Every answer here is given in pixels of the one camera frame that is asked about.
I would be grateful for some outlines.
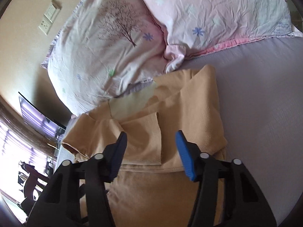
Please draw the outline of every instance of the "pillowcase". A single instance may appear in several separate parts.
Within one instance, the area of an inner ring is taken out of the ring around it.
[[[82,0],[52,46],[48,74],[60,100],[80,115],[130,84],[172,71],[163,33],[142,0]]]
[[[83,4],[84,1],[85,1],[85,0],[81,0],[81,1],[78,3],[78,5],[76,6],[76,8],[75,8],[74,11],[73,11],[73,14],[75,13],[75,11],[77,11],[77,9],[78,9],[79,6],[82,6],[82,4]],[[58,32],[58,34],[56,35],[56,37],[54,38],[54,40],[51,42],[51,44],[50,44],[50,46],[49,46],[49,49],[48,49],[48,51],[47,51],[46,57],[45,57],[44,61],[40,64],[40,66],[43,67],[43,68],[45,68],[45,69],[47,69],[47,67],[48,67],[49,58],[50,58],[50,56],[51,56],[51,54],[52,54],[52,52],[53,52],[54,46],[56,45],[56,43],[57,43],[57,41],[58,41],[58,38],[59,38],[59,35],[60,35],[61,30]]]
[[[291,32],[286,0],[144,0],[187,58]]]

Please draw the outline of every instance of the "tv screen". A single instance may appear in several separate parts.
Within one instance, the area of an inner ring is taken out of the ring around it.
[[[19,101],[24,122],[57,144],[59,137],[64,134],[66,128],[45,117],[20,93]]]

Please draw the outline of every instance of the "bed sheet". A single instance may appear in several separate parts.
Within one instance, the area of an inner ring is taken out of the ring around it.
[[[216,68],[227,159],[240,158],[280,224],[303,191],[303,38],[270,38],[185,61]]]

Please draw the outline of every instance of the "beige wall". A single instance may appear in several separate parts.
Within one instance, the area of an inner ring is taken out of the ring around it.
[[[18,92],[63,124],[70,112],[40,67],[51,41],[80,0],[57,0],[62,10],[46,36],[38,28],[51,0],[12,0],[0,19],[0,95],[19,114]]]

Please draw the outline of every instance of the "orange towel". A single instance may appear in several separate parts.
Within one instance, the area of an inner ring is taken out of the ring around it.
[[[109,102],[104,102],[79,117],[63,140],[64,147],[84,161],[125,131],[128,145],[121,170],[162,173],[183,171],[175,145],[180,129],[203,152],[214,154],[225,147],[213,67],[176,71],[154,81],[157,87],[142,110],[116,120]]]
[[[114,143],[122,130],[127,133],[123,165],[113,183],[106,184],[117,227],[187,226],[198,183],[191,182],[183,171],[175,145],[177,130],[182,129],[201,151],[224,159],[226,140],[214,68],[176,71],[154,81],[156,86],[134,93],[134,100],[144,99],[143,109],[142,103],[131,102],[131,96],[102,103],[89,115],[81,115],[64,139],[64,147],[83,161]],[[146,90],[152,97],[146,98]],[[118,114],[116,107],[130,106]],[[214,224],[219,223],[223,199],[224,184],[219,180]],[[80,204],[85,217],[85,197]]]

